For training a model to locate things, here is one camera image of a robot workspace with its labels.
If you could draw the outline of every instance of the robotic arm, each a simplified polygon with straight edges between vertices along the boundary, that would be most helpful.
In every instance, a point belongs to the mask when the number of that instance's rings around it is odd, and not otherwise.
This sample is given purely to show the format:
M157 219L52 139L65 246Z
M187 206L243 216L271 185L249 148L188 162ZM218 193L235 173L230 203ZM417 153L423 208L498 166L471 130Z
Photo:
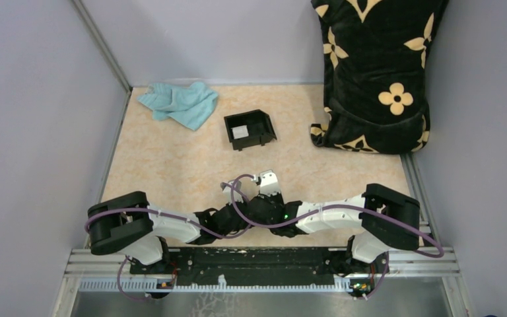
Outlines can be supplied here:
M407 230L419 228L419 202L387 187L368 184L363 194L340 201L284 203L272 170L250 177L259 186L259 194L251 201L242 195L234 197L235 192L241 193L239 179L222 183L228 203L221 209L167 211L149 203L143 192L95 205L88 210L86 223L91 252L120 252L140 265L154 265L168 261L168 246L159 237L203 245L251 226L265 227L289 238L327 229L366 229L350 237L347 246L349 257L364 264L371 264L391 248L419 247L419 237Z

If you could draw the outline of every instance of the gray floor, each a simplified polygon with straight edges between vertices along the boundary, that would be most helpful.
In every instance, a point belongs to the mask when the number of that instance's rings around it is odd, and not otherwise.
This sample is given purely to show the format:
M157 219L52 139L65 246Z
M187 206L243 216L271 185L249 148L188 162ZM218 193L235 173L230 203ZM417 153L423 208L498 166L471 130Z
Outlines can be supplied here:
M190 293L132 302L117 293L80 293L73 317L451 316L440 279L388 279L368 302L340 293Z

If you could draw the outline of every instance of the black plastic box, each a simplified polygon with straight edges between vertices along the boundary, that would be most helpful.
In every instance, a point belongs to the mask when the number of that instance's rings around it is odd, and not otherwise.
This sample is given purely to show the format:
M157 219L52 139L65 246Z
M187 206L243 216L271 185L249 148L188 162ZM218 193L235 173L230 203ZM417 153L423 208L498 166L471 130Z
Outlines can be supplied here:
M254 145L264 146L277 139L271 118L261 110L224 117L228 140L234 150L241 151Z

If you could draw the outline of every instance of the black pillow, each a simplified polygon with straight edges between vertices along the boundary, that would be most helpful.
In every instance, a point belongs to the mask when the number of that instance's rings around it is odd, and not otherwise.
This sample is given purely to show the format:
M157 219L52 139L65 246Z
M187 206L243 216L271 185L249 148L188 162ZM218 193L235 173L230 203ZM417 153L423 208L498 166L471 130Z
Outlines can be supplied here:
M325 63L329 125L317 147L401 154L428 141L424 66L448 0L312 0Z

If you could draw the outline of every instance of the wooden tabletop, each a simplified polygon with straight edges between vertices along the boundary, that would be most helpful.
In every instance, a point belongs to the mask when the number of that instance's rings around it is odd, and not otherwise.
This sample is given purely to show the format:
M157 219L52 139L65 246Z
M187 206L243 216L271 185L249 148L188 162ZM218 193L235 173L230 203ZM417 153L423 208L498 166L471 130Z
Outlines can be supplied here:
M219 100L213 115L197 131L172 119L153 121L137 101L146 88L133 89L106 182L103 200L141 190L161 208L193 213L220 209L226 198L220 182L241 174L273 170L286 201L324 202L362 193L379 183L409 193L399 156L322 149L312 145L311 123L327 122L322 85L213 87ZM271 116L277 141L233 151L223 117L260 109ZM257 193L243 183L249 197ZM346 246L359 230L336 229L284 238L254 228L237 239L211 246ZM183 242L167 239L169 246Z

